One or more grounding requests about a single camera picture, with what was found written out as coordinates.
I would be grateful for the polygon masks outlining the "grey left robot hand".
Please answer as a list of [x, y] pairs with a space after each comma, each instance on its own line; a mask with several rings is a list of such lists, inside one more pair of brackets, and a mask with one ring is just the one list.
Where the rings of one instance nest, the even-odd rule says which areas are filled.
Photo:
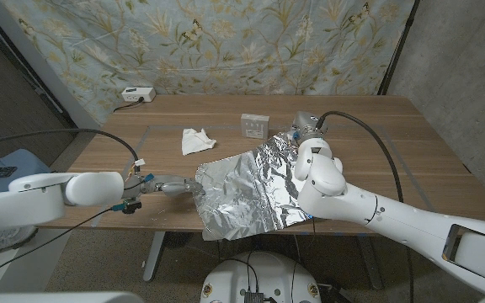
[[155, 175], [140, 187], [140, 192], [143, 194], [163, 192], [168, 197], [175, 197], [187, 193], [200, 195], [205, 191], [202, 185], [192, 178], [176, 175]]

